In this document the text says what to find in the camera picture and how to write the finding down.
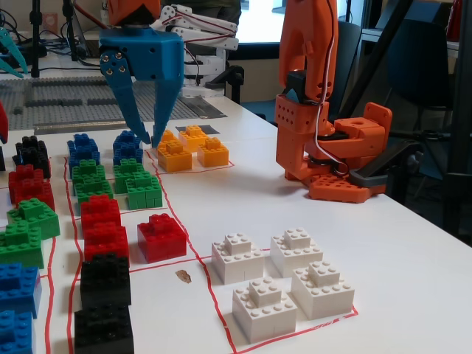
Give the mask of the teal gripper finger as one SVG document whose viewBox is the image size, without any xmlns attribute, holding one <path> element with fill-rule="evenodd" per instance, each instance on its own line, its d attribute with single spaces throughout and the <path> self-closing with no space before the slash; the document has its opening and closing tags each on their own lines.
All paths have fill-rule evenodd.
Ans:
<svg viewBox="0 0 472 354">
<path fill-rule="evenodd" d="M 11 38 L 8 31 L 5 28 L 1 28 L 1 45 L 3 45 L 8 52 L 15 58 L 23 58 L 24 56 L 21 54 L 20 50 L 14 43 L 13 39 Z M 28 73 L 27 62 L 24 59 L 24 74 Z"/>
<path fill-rule="evenodd" d="M 16 77 L 23 78 L 24 59 L 13 56 L 1 56 L 1 70 Z"/>
</svg>

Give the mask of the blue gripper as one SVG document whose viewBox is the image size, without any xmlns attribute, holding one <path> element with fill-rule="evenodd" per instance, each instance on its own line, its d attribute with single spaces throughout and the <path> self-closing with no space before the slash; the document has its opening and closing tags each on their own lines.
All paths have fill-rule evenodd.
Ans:
<svg viewBox="0 0 472 354">
<path fill-rule="evenodd" d="M 100 31 L 100 68 L 127 126 L 145 144 L 156 148 L 170 119 L 183 83 L 184 49 L 175 33 L 151 28 Z M 155 82 L 153 136 L 141 121 L 132 78 Z"/>
</svg>

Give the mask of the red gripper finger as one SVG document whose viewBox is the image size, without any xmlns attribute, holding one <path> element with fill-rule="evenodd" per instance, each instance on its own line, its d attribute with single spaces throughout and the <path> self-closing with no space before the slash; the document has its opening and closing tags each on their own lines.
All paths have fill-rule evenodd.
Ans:
<svg viewBox="0 0 472 354">
<path fill-rule="evenodd" d="M 8 141 L 9 123 L 7 114 L 4 110 L 2 103 L 0 103 L 0 140 L 3 144 Z"/>
</svg>

